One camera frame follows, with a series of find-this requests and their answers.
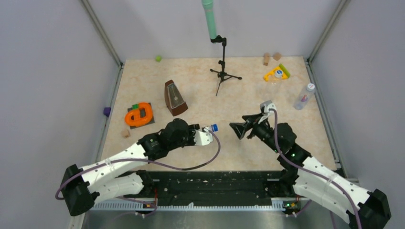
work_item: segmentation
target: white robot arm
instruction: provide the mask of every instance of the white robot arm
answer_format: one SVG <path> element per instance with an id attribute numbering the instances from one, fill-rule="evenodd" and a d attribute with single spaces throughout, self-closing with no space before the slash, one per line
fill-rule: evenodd
<path id="1" fill-rule="evenodd" d="M 252 130 L 248 139 L 257 136 L 272 150 L 285 168 L 280 183 L 291 196 L 304 196 L 340 216 L 351 228 L 382 229 L 391 218 L 387 196 L 359 187 L 326 168 L 295 143 L 297 136 L 287 123 L 270 127 L 268 117 L 277 113 L 271 101 L 260 105 L 261 113 L 244 115 L 244 123 L 230 123 L 239 139 Z"/>
<path id="2" fill-rule="evenodd" d="M 122 152 L 92 165 L 65 171 L 60 191 L 71 216 L 88 211 L 94 204 L 128 194 L 149 193 L 153 180 L 145 170 L 119 177 L 125 172 L 165 157 L 184 146 L 204 146 L 213 141 L 209 127 L 188 125 L 174 119 L 166 128 L 148 134 Z"/>

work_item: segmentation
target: water bottle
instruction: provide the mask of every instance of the water bottle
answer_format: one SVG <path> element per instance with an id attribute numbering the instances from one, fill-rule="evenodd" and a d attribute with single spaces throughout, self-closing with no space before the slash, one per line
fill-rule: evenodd
<path id="1" fill-rule="evenodd" d="M 208 126 L 203 127 L 203 129 L 204 129 L 204 128 L 208 128 L 208 129 L 211 130 L 212 132 L 217 132 L 217 131 L 218 131 L 218 126 L 217 126 L 217 124 L 208 125 Z"/>
<path id="2" fill-rule="evenodd" d="M 301 110 L 307 105 L 308 101 L 315 93 L 315 85 L 313 83 L 309 83 L 304 88 L 302 88 L 301 92 L 299 93 L 298 98 L 294 103 L 294 108 L 297 110 Z"/>
<path id="3" fill-rule="evenodd" d="M 268 82 L 262 82 L 263 85 L 263 89 L 261 90 L 261 94 L 262 94 L 262 99 L 264 101 L 274 101 L 274 98 L 276 97 L 278 90 L 280 88 L 282 79 L 281 77 L 283 76 L 283 71 L 281 70 L 276 70 L 274 72 L 273 76 L 269 77 Z"/>

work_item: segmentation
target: white wall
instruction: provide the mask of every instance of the white wall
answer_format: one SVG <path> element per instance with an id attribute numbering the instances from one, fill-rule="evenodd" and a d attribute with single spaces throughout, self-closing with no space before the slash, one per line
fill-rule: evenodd
<path id="1" fill-rule="evenodd" d="M 314 71 L 349 175 L 383 191 L 386 228 L 403 228 L 405 1 L 351 1 Z"/>
<path id="2" fill-rule="evenodd" d="M 88 164 L 117 67 L 79 1 L 0 2 L 0 228 L 67 228 L 54 199 Z"/>
<path id="3" fill-rule="evenodd" d="M 125 59 L 218 57 L 201 0 L 90 0 Z M 339 0 L 214 0 L 227 56 L 309 56 Z"/>

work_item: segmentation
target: bottle cap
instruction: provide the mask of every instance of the bottle cap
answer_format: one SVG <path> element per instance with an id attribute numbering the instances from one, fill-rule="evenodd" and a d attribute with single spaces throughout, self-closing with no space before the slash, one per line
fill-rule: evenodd
<path id="1" fill-rule="evenodd" d="M 212 126 L 213 132 L 218 131 L 218 126 L 216 124 L 213 124 Z"/>
<path id="2" fill-rule="evenodd" d="M 312 92 L 314 89 L 315 89 L 315 85 L 314 85 L 313 83 L 309 83 L 309 84 L 307 85 L 307 90 L 308 90 L 308 91 Z"/>
<path id="3" fill-rule="evenodd" d="M 281 78 L 281 77 L 283 76 L 283 71 L 282 71 L 282 70 L 277 70 L 277 71 L 274 73 L 274 76 L 275 76 L 276 78 Z"/>

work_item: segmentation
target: brown metronome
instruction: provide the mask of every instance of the brown metronome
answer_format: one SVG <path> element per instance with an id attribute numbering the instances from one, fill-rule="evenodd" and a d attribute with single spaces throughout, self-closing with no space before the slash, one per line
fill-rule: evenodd
<path id="1" fill-rule="evenodd" d="M 165 83 L 165 101 L 167 108 L 173 116 L 180 115 L 188 109 L 173 80 Z"/>

